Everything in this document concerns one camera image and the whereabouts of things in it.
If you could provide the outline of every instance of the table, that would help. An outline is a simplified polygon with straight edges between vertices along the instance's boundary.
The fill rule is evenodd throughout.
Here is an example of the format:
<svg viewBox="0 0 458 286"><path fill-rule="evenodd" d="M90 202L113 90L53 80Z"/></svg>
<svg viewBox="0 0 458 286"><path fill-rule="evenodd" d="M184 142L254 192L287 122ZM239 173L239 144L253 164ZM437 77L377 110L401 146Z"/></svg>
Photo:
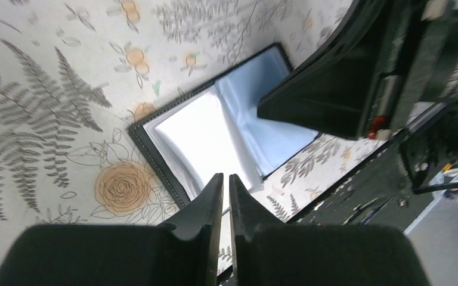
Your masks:
<svg viewBox="0 0 458 286"><path fill-rule="evenodd" d="M178 207L125 128L273 42L297 66L350 3L0 0L0 263L36 223L143 225L173 215ZM255 197L287 220L379 144L323 135ZM230 245L226 214L219 272Z"/></svg>

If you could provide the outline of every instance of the floral pattern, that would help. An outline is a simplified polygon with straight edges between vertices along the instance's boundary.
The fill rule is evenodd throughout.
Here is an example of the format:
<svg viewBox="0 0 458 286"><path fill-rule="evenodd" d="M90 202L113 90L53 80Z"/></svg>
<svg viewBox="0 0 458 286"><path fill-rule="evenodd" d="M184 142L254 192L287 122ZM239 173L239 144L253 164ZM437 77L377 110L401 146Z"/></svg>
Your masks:
<svg viewBox="0 0 458 286"><path fill-rule="evenodd" d="M178 206L125 129L273 42L299 65L350 3L0 0L0 264L37 223L172 216ZM287 220L377 146L323 135L254 196ZM220 248L218 272L233 253L227 214Z"/></svg>

